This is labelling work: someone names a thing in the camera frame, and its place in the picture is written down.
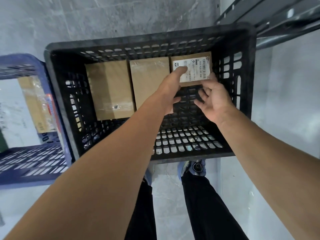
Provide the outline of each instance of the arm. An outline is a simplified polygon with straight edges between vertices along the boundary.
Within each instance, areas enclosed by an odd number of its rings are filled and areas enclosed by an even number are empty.
[[[298,240],[320,236],[320,161],[266,133],[234,107],[214,74],[195,101],[217,124],[259,192]]]
[[[51,185],[9,239],[124,239],[164,115],[186,67],[168,75],[134,115]]]

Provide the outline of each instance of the right hand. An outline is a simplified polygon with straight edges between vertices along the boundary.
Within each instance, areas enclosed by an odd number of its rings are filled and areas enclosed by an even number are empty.
[[[213,72],[210,73],[210,79],[202,80],[203,89],[199,90],[199,95],[204,103],[195,99],[194,104],[197,105],[204,115],[212,122],[217,123],[219,114],[234,109],[229,93],[224,88]]]

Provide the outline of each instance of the black plastic crate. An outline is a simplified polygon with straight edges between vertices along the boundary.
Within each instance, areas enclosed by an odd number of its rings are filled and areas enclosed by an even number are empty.
[[[85,64],[212,52],[213,71],[233,103],[251,117],[256,32],[247,23],[182,31],[52,43],[44,52],[74,160],[127,119],[97,121]],[[174,162],[234,155],[218,127],[193,103],[201,86],[182,88],[165,116],[152,160]]]

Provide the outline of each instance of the pant leg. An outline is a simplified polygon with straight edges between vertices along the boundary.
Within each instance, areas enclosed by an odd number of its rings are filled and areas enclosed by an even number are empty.
[[[125,240],[157,240],[152,187],[142,182]]]
[[[206,177],[181,177],[195,240],[248,240],[242,228]]]

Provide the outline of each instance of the shoe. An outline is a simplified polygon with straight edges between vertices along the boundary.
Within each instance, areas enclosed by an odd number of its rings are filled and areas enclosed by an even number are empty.
[[[197,161],[181,161],[178,164],[178,177],[181,181],[181,177],[186,172],[190,172],[193,175],[205,176],[206,175],[206,160]]]
[[[143,176],[143,179],[144,179],[144,181],[146,181],[146,183],[149,185],[149,186],[151,186],[151,183],[152,183],[152,174],[151,174],[151,172],[150,172],[150,170],[147,168],[146,169],[146,172],[145,172],[145,174],[144,174],[144,176]]]

